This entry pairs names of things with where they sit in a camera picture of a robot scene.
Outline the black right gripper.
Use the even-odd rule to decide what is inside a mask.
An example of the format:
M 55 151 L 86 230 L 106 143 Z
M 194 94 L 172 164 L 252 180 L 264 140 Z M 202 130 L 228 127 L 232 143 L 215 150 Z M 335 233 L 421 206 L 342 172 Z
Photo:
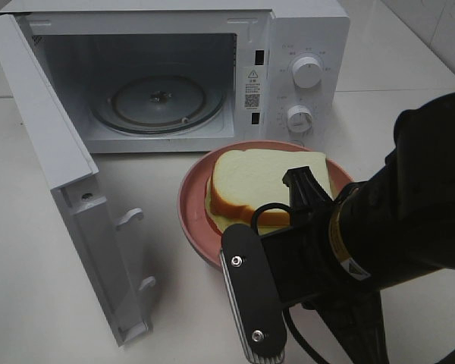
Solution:
M 342 307 L 349 302 L 341 268 L 331 251 L 328 223 L 339 202 L 325 192 L 308 166 L 282 178 L 290 206 L 271 202 L 259 208 L 288 213 L 290 225 L 261 237 L 281 306 Z

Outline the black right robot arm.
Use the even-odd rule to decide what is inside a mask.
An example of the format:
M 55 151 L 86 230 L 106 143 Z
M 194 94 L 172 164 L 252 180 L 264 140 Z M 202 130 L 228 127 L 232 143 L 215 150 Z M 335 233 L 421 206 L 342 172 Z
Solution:
M 262 238 L 284 307 L 315 310 L 354 363 L 386 363 L 383 289 L 455 269 L 455 93 L 403 111 L 394 150 L 297 227 Z

